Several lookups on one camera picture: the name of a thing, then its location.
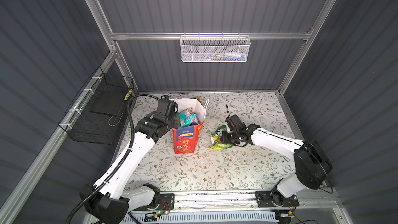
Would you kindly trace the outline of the teal white snack packet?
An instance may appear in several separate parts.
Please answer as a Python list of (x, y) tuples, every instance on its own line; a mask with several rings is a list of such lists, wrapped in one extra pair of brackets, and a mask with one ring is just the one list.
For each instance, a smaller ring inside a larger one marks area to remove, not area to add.
[(179, 114), (179, 117), (180, 117), (181, 128), (199, 124), (199, 121), (197, 119), (197, 114), (194, 112), (192, 107), (183, 110)]

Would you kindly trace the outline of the green yellow candy bag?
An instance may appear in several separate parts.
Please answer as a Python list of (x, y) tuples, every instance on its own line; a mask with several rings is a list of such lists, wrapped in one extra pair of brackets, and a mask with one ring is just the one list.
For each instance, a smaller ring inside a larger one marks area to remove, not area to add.
[(218, 127), (216, 131), (211, 134), (211, 142), (213, 149), (225, 150), (233, 147), (232, 144), (226, 144), (221, 140), (223, 131), (227, 131), (226, 125)]

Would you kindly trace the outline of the red paper gift bag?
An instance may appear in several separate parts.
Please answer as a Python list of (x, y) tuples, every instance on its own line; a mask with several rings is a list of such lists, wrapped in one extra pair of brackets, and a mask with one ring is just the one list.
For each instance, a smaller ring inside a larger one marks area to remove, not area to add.
[(197, 125), (173, 129), (174, 152), (175, 154), (194, 153), (199, 141), (200, 132), (205, 122), (209, 99), (207, 99), (205, 103), (194, 98), (173, 99), (173, 101), (178, 104), (179, 114), (183, 110), (192, 107), (199, 121)]

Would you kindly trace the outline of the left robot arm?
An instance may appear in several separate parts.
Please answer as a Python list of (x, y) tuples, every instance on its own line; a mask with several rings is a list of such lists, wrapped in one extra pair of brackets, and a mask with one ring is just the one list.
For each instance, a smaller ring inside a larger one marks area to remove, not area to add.
[(140, 207), (155, 209), (159, 206), (160, 190), (144, 184), (123, 197), (123, 190), (138, 164), (147, 152), (170, 129), (180, 127), (178, 104), (169, 96), (155, 97), (157, 109), (141, 119), (137, 125), (131, 114), (134, 96), (127, 101), (127, 117), (131, 126), (131, 139), (122, 154), (92, 186), (85, 185), (80, 192), (81, 202), (76, 210), (84, 207), (100, 224), (119, 224), (129, 212)]

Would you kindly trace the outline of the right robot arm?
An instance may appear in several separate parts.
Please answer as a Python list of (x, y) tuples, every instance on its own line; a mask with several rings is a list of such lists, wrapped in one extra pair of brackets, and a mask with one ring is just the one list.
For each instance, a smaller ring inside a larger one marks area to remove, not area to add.
[(294, 140), (257, 124), (246, 125), (237, 115), (228, 116), (225, 122), (227, 130), (221, 135), (222, 142), (239, 147), (264, 147), (294, 162), (295, 171), (282, 178), (271, 191), (277, 205), (282, 205), (282, 201), (304, 189), (319, 189), (333, 169), (331, 161), (316, 141)]

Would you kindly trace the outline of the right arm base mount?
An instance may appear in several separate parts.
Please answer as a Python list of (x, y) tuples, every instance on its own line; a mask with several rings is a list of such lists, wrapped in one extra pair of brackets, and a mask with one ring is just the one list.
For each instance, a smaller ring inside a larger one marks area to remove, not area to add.
[(283, 197), (280, 193), (271, 190), (255, 192), (258, 207), (298, 207), (300, 203), (296, 195), (290, 198)]

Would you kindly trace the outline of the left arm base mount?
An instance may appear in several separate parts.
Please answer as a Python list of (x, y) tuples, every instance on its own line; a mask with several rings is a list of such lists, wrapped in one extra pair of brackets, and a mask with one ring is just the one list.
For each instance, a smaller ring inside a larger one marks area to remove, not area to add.
[(147, 206), (151, 211), (171, 211), (174, 209), (175, 194), (160, 193), (153, 199), (153, 202)]

